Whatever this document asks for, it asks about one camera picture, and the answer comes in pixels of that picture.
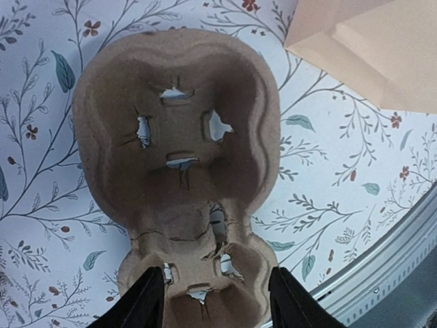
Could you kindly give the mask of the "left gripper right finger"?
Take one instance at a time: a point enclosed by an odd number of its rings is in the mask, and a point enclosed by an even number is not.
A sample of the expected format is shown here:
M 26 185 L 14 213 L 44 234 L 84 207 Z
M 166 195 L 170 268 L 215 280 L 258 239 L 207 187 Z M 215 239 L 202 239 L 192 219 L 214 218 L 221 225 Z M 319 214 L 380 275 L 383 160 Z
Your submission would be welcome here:
M 285 268 L 272 269 L 268 282 L 275 328 L 343 328 Z

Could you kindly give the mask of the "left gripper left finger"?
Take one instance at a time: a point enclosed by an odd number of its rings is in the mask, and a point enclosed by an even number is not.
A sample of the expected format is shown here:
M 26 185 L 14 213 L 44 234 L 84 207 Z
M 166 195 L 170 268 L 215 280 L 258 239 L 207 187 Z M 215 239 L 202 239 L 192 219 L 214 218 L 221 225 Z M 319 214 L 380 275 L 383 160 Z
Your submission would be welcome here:
M 148 268 L 119 301 L 89 328 L 161 328 L 165 281 L 161 268 Z

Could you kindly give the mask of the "brown cardboard cup carrier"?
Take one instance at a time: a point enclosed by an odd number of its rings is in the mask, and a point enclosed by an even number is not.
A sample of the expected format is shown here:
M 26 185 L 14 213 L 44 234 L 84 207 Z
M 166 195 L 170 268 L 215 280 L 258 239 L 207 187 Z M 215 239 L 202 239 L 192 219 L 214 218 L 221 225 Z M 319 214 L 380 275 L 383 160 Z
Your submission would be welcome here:
M 279 94 L 237 38 L 200 29 L 125 36 L 99 51 L 72 101 L 90 193 L 128 233 L 120 298 L 150 267 L 164 327 L 260 327 L 277 258 L 251 217 L 279 168 Z

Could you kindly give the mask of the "brown paper bag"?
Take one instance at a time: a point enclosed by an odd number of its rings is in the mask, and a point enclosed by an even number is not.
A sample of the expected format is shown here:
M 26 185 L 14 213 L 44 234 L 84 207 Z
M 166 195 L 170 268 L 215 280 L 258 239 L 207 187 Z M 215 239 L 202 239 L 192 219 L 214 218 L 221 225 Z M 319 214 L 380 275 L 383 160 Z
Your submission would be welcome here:
M 299 1 L 284 47 L 381 109 L 436 113 L 436 1 Z

